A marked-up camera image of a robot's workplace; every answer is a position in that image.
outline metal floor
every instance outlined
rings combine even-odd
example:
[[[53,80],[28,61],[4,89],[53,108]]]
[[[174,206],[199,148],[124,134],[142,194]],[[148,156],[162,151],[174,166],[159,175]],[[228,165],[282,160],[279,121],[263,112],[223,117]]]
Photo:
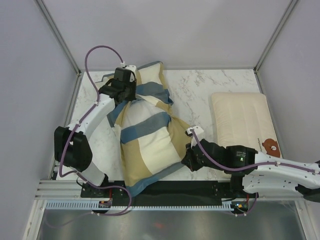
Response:
[[[82,210],[46,210],[52,225]],[[303,240],[294,202],[257,202],[246,217],[218,211],[132,211],[123,216],[88,215],[63,228],[42,224],[40,240]]]

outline purple tube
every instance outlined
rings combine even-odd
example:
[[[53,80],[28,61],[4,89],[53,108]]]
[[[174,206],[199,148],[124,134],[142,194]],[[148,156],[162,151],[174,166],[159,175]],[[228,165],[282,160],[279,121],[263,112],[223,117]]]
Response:
[[[88,78],[89,78],[92,86],[94,87],[95,92],[96,92],[96,101],[97,101],[97,102],[99,102],[99,100],[100,100],[100,94],[99,94],[98,88],[96,87],[96,85],[95,85],[94,81],[92,80],[92,77],[91,77],[91,75],[90,75],[90,73],[89,73],[89,69],[88,69],[88,57],[89,57],[90,53],[91,53],[93,50],[95,50],[95,49],[100,49],[100,48],[110,49],[110,50],[113,51],[115,54],[117,54],[117,56],[119,57],[121,63],[124,62],[123,59],[122,59],[122,57],[120,56],[120,54],[119,54],[116,50],[114,50],[112,47],[110,47],[110,46],[98,45],[98,46],[95,46],[95,47],[91,48],[91,49],[87,52],[87,54],[85,55],[85,59],[84,59],[84,67],[85,67],[85,72],[86,72],[86,74],[87,74],[87,76],[88,76]],[[68,171],[68,172],[65,173],[65,174],[62,173],[62,168],[63,168],[63,165],[64,165],[64,161],[65,161],[67,149],[68,149],[69,143],[70,143],[73,135],[75,134],[75,131],[76,131],[77,128],[80,126],[79,124],[81,124],[81,123],[85,120],[85,118],[93,111],[93,109],[95,109],[96,106],[97,106],[96,104],[92,105],[92,107],[80,118],[79,123],[74,126],[74,128],[72,129],[72,131],[71,131],[68,139],[66,140],[66,143],[65,143],[64,148],[63,148],[63,151],[62,151],[61,160],[60,160],[60,166],[59,166],[59,176],[60,176],[61,178],[64,178],[65,176],[68,176],[69,174],[74,174],[74,173],[77,173],[77,172],[78,172],[78,171],[76,171],[76,170],[72,170],[72,171]]]
[[[206,152],[206,150],[204,149],[204,147],[201,145],[195,131],[193,129],[190,130],[196,143],[199,145],[199,148],[201,150],[201,152],[216,166],[218,166],[219,168],[223,169],[223,170],[226,170],[226,171],[230,171],[230,172],[240,172],[240,171],[243,171],[243,170],[247,170],[247,169],[252,169],[252,168],[255,168],[255,167],[259,167],[259,166],[263,166],[263,165],[277,165],[277,162],[271,162],[271,161],[266,161],[266,162],[260,162],[260,163],[255,163],[255,164],[251,164],[251,165],[248,165],[248,166],[243,166],[243,167],[238,167],[238,168],[230,168],[230,167],[227,167],[227,166],[223,166],[221,165],[220,163],[218,163],[217,161],[215,161],[211,156],[209,156],[209,154]],[[310,169],[310,168],[306,168],[306,167],[302,167],[302,166],[296,166],[296,165],[293,165],[293,164],[289,164],[289,163],[281,163],[281,166],[285,166],[285,167],[289,167],[289,168],[293,168],[293,169],[299,169],[299,170],[303,170],[303,171],[306,171],[306,172],[310,172],[310,173],[316,173],[315,170],[313,169]]]

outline pillowcase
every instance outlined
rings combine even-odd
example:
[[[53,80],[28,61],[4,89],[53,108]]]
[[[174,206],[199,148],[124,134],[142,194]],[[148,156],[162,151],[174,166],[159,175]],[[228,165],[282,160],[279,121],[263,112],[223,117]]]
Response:
[[[281,157],[266,96],[253,92],[216,92],[211,96],[217,144],[242,145]],[[218,173],[220,177],[230,175]]]
[[[159,61],[139,67],[136,100],[123,101],[107,115],[120,141],[124,182],[133,197],[183,167],[191,142],[185,134],[190,126],[173,116],[163,69]]]

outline metal frame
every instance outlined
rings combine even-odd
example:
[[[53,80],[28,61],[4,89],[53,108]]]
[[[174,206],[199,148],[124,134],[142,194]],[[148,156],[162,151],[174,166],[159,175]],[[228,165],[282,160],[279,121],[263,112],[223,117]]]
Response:
[[[81,86],[83,74],[81,74],[80,68],[78,67],[76,61],[74,60],[67,44],[65,43],[59,29],[57,28],[50,12],[48,11],[45,3],[43,0],[34,0],[37,6],[39,7],[41,13],[43,14],[45,20],[47,21],[49,27],[51,28],[54,36],[58,40],[59,44],[61,45],[62,49],[64,50],[67,58],[69,59],[72,67],[74,68],[75,72],[77,73],[77,79],[75,82],[74,90],[71,96],[70,104],[67,110],[67,114],[64,120],[64,125],[68,125],[71,122],[74,107],[76,105],[79,89]],[[259,69],[261,68],[266,56],[270,52],[273,44],[275,43],[276,39],[278,38],[280,32],[283,30],[288,18],[294,11],[295,7],[297,6],[299,0],[291,0],[288,4],[284,14],[282,15],[281,20],[279,21],[277,27],[275,28],[270,40],[268,41],[266,47],[264,48],[256,66],[253,68],[257,84],[259,87],[259,90],[261,93],[264,92],[263,84],[259,78]],[[279,131],[275,127],[275,133],[277,138],[279,139],[279,142],[281,143],[281,139],[279,136]],[[54,158],[52,158],[51,161],[52,168],[50,169],[50,172],[48,173],[48,179],[51,179],[52,174],[55,170],[58,170],[57,167],[59,166],[59,163],[56,163]],[[37,239],[37,236],[39,234],[42,218],[44,216],[44,210],[47,206],[48,201],[56,200],[56,201],[74,201],[74,202],[85,202],[85,201],[91,201],[91,198],[81,198],[81,187],[77,185],[73,180],[41,180],[38,186],[38,190],[35,195],[35,200],[33,202],[33,206],[31,209],[31,213],[26,225],[25,233],[23,235],[24,240],[35,240]],[[314,229],[314,226],[312,224],[312,220],[310,219],[310,216],[308,214],[308,205],[305,200],[301,199],[300,197],[284,197],[284,198],[270,198],[270,197],[260,197],[258,198],[259,202],[262,201],[295,201],[295,205],[298,212],[298,217],[301,222],[301,226],[303,228],[304,234],[306,236],[307,240],[320,240],[320,238],[317,236],[316,231]]]
[[[291,0],[289,5],[287,6],[286,10],[284,11],[284,14],[282,15],[278,25],[276,26],[269,42],[265,46],[261,57],[259,58],[255,68],[253,69],[254,72],[258,72],[258,70],[261,68],[261,65],[263,64],[266,56],[268,55],[270,49],[272,48],[273,44],[275,43],[276,39],[278,38],[280,32],[283,30],[284,25],[286,24],[287,20],[289,19],[290,15],[293,13],[295,7],[297,6],[297,3],[299,0]]]
[[[60,44],[60,46],[62,47],[63,51],[65,52],[68,60],[70,61],[74,71],[78,74],[78,76],[80,75],[81,71],[80,68],[78,67],[74,57],[72,56],[64,38],[62,37],[61,32],[59,31],[59,29],[57,28],[57,25],[55,23],[55,21],[53,20],[46,4],[44,3],[43,0],[34,0],[35,4],[38,6],[39,10],[41,11],[44,19],[46,20],[46,22],[48,23],[48,26],[50,27],[53,35],[55,36],[55,38],[57,39],[58,43]]]

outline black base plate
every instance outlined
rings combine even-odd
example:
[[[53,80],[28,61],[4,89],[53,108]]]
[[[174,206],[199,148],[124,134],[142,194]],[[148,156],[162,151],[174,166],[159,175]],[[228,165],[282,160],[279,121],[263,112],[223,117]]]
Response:
[[[124,181],[110,182],[109,185],[125,186]],[[109,198],[109,190],[90,189],[83,185],[82,198]],[[246,198],[247,194],[230,191],[229,182],[217,181],[158,181],[149,185],[132,198],[132,206],[221,206],[221,199]],[[126,206],[128,195],[119,188],[112,189],[112,205]]]

